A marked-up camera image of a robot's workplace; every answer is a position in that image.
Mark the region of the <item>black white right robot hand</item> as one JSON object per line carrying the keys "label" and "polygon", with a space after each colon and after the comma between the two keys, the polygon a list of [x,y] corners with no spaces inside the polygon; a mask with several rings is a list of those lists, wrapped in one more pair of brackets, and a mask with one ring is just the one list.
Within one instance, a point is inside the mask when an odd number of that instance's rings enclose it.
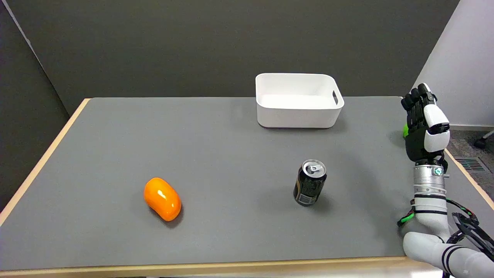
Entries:
{"label": "black white right robot hand", "polygon": [[444,151],[450,142],[450,122],[426,83],[401,99],[406,111],[403,138],[409,160],[416,164],[446,165]]}

